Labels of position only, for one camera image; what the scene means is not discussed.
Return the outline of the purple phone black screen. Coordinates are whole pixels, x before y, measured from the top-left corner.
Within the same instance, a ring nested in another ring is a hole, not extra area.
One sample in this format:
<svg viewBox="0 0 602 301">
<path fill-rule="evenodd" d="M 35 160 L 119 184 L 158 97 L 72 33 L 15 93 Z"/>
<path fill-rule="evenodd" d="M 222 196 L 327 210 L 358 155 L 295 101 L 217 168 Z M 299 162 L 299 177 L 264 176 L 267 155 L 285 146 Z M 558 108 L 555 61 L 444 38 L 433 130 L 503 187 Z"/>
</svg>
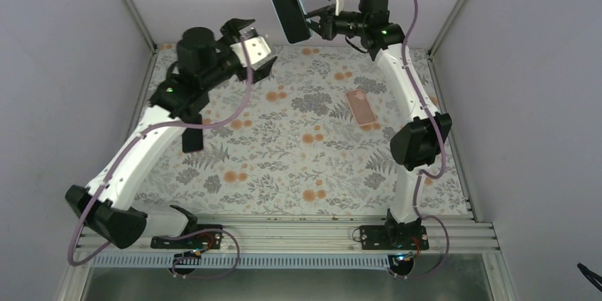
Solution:
<svg viewBox="0 0 602 301">
<path fill-rule="evenodd" d="M 190 154 L 200 152 L 203 149 L 203 129 L 186 128 L 182 133 L 182 152 L 184 154 Z"/>
</svg>

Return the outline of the pink phone case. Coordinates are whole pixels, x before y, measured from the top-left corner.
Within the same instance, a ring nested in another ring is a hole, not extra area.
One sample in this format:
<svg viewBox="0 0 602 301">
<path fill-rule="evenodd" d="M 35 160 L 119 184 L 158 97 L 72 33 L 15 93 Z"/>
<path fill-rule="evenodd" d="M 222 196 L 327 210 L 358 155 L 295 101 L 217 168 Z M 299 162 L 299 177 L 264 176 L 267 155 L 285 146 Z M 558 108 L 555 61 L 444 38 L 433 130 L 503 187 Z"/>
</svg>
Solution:
<svg viewBox="0 0 602 301">
<path fill-rule="evenodd" d="M 371 103 L 362 89 L 355 89 L 345 93 L 351 114 L 359 126 L 367 126 L 377 121 Z"/>
</svg>

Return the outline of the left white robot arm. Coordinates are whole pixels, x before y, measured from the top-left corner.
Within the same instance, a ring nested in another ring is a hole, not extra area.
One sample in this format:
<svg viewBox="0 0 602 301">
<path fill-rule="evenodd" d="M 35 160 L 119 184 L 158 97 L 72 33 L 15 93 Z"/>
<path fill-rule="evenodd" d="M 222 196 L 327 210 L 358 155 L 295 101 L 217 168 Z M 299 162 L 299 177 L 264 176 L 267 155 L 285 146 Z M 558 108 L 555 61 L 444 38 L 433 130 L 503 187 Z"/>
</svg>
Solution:
<svg viewBox="0 0 602 301">
<path fill-rule="evenodd" d="M 176 45 L 176 60 L 166 70 L 143 110 L 137 127 L 105 169 L 85 186 L 71 186 L 65 199 L 87 227 L 117 248 L 142 237 L 164 237 L 181 248 L 197 240 L 197 218 L 169 205 L 144 209 L 134 205 L 141 185 L 167 147 L 179 138 L 184 153 L 203 149 L 208 124 L 201 112 L 209 92 L 232 77 L 247 87 L 265 79 L 275 57 L 251 19 L 233 18 L 211 30 L 186 30 Z"/>
</svg>

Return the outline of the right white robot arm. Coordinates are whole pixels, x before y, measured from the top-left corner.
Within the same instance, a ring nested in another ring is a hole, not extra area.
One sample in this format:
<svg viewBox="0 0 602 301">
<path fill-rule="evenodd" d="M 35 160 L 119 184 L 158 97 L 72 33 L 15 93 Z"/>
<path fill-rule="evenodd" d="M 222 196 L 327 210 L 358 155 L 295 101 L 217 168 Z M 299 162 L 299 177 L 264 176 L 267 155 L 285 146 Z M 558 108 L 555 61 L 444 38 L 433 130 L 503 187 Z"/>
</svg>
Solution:
<svg viewBox="0 0 602 301">
<path fill-rule="evenodd" d="M 388 0 L 360 0 L 357 12 L 344 11 L 344 0 L 307 13 L 308 26 L 325 40 L 337 35 L 358 37 L 359 51 L 370 55 L 385 75 L 404 117 L 403 127 L 390 140 L 390 152 L 398 164 L 393 203 L 381 227 L 389 247 L 402 249 L 411 239 L 424 237 L 422 215 L 417 209 L 420 185 L 438 156 L 444 155 L 444 143 L 452 126 L 448 114 L 442 114 L 428 98 L 410 61 L 407 33 L 389 20 Z"/>
</svg>

